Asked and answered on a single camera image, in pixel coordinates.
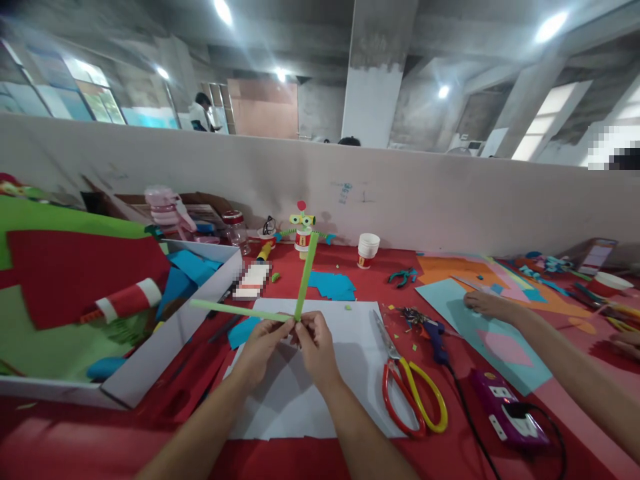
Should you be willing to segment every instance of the toy robot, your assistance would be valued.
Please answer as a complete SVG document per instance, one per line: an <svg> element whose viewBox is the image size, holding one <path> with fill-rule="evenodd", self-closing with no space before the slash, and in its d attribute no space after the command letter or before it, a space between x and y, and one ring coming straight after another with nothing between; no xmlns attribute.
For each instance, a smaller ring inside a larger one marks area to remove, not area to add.
<svg viewBox="0 0 640 480"><path fill-rule="evenodd" d="M311 228L312 225L315 225L315 215L305 215L307 204L302 200L298 202L298 208L300 209L300 215L290 216L289 222L294 225L302 225L302 227L284 230L282 232L276 233L274 236L276 238L276 241L280 241L282 240L282 237L286 237L287 235L295 233L295 249L300 252L300 258L304 260L307 258L307 252L309 251L309 236L312 232L315 231ZM315 232L320 237L327 239L327 245L330 245L331 240L335 238L335 235L321 233L318 231Z"/></svg>

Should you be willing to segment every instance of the red and yellow scissors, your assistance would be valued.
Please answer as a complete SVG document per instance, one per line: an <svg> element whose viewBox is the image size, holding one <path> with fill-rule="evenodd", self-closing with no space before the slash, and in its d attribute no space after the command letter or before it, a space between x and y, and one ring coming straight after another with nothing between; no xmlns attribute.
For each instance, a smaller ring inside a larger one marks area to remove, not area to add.
<svg viewBox="0 0 640 480"><path fill-rule="evenodd" d="M376 325L378 326L378 330L380 330L380 334L382 335L382 340L387 348L387 354L389 355L389 360L385 365L384 374L382 376L382 395L385 400L385 405L387 407L387 411L389 412L389 416L392 418L393 422L402 430L404 434L406 434L410 438L419 439L424 438L427 435L427 427L435 433L442 433L447 429L447 425L449 424L449 414L447 413L447 406L445 405L445 400L442 398L442 394L438 387L436 387L435 383L431 380L431 378L414 362L407 362L403 357L400 356L398 350L396 350L395 345L391 341L391 337L389 336L385 324L382 322L380 316L374 311L373 316L375 318ZM400 362L400 365L404 368L407 381L409 383L409 387L407 388L406 384L403 382L400 372L396 366L396 362ZM420 398L420 394L418 394L418 390L415 386L415 381L413 380L412 371L416 372L422 379L427 382L428 386L433 390L435 397L438 401L438 405L440 406L440 422L438 424L434 424L427 412L425 411L424 405L422 404L422 399ZM396 414L393 406L391 404L391 400L389 400L389 372L391 372L395 382L400 387L402 394L407 399L409 406L413 410L415 414L415 418L418 420L419 428L418 430L412 430L408 426L406 426L400 417Z"/></svg>

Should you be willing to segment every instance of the white partition wall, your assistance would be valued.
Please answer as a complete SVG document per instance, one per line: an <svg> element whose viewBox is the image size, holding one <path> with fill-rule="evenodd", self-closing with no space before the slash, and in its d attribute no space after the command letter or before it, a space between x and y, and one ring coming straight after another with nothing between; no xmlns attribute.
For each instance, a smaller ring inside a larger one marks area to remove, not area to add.
<svg viewBox="0 0 640 480"><path fill-rule="evenodd" d="M370 231L383 247L506 255L640 240L628 172L11 114L0 141L0 171L43 189L77 196L81 175L115 193L161 183L224 196L249 226L285 227L304 199L338 244Z"/></svg>

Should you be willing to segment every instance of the red table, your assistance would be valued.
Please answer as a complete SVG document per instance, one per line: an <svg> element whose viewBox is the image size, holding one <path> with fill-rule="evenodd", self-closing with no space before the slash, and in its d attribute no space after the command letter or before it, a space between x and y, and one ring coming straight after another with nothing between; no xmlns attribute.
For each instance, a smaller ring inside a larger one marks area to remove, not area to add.
<svg viewBox="0 0 640 480"><path fill-rule="evenodd" d="M314 270L348 275L356 286L360 301L378 301L396 306L415 306L426 314L438 317L436 312L415 292L419 285L409 283L402 289L387 284L390 273L413 266L421 271L415 252L380 250L375 264L368 271L357 268L356 248L320 245ZM272 252L273 272L280 280L269 284L266 297L296 298L303 269L303 261L291 245L278 245ZM314 288L307 298L321 299ZM554 326L565 325L566 317L553 313L541 314ZM194 343L207 338L229 317L223 314L205 322L194 336ZM460 406L453 380L443 368L432 360L431 348L416 333L405 334L406 324L398 314L388 315L385 323L395 339L398 350L413 360L431 376L439 386L449 409L449 427L441 435L430 435L422 441L394 439L394 444L425 479L492 479L493 474L478 448ZM592 337L575 328L562 332L583 350L593 349L600 336L611 333L604 322L598 323L598 337ZM465 380L473 367L490 369L489 364L468 344L455 337L445 338L451 362L458 378L462 379L471 415L502 478L554 479L559 472L557 452L544 457L524 459L518 453L504 448ZM178 377L182 386L198 383L210 363L228 364L228 344L220 341L220 348L212 349L210 358L200 369L187 369ZM413 351L412 345L418 345ZM624 359L617 359L605 351L594 351L598 361L619 381L640 393L640 367ZM180 356L167 369L165 375L181 362ZM78 407L40 401L30 409L18 410L18 405L30 400L0 397L3 412L0 421L0 472L4 479L128 479L131 478L171 437L177 425L161 420L157 409L166 406L163 394L166 385L159 382L145 397L142 404L130 412L110 411L91 407ZM422 389L422 398L431 398ZM568 479L636 479L638 467L574 404L555 379L550 380L527 401L544 407L558 422L567 445ZM437 411L436 405L426 405ZM347 467L336 439L276 439L272 441L229 441L211 474L211 478L260 478L287 480L294 478L348 478Z"/></svg>

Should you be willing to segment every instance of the ceiling light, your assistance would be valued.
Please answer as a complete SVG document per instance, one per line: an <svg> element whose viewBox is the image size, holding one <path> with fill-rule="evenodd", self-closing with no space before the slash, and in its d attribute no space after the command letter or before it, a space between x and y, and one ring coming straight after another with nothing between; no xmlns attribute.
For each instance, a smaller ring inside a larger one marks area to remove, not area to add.
<svg viewBox="0 0 640 480"><path fill-rule="evenodd" d="M440 88L440 92L438 92L438 97L440 98L447 98L449 96L449 86L445 85L444 87Z"/></svg>
<svg viewBox="0 0 640 480"><path fill-rule="evenodd" d="M213 0L213 6L215 7L215 11L218 13L218 16L222 18L222 21L227 25L231 25L233 23L233 19L231 18L231 10L229 10L229 6L225 0Z"/></svg>
<svg viewBox="0 0 640 480"><path fill-rule="evenodd" d="M158 74L164 78L164 80L169 80L169 74L167 73L166 70L164 70L164 68L162 67L156 67L156 72L158 72Z"/></svg>
<svg viewBox="0 0 640 480"><path fill-rule="evenodd" d="M535 36L535 41L538 43L544 43L554 38L556 33L562 28L567 21L569 14L567 12L558 13L549 20L544 22L538 30L538 34Z"/></svg>
<svg viewBox="0 0 640 480"><path fill-rule="evenodd" d="M282 68L280 67L276 68L275 74L278 76L278 80L280 80L281 82L284 83L287 81L287 72L282 70Z"/></svg>

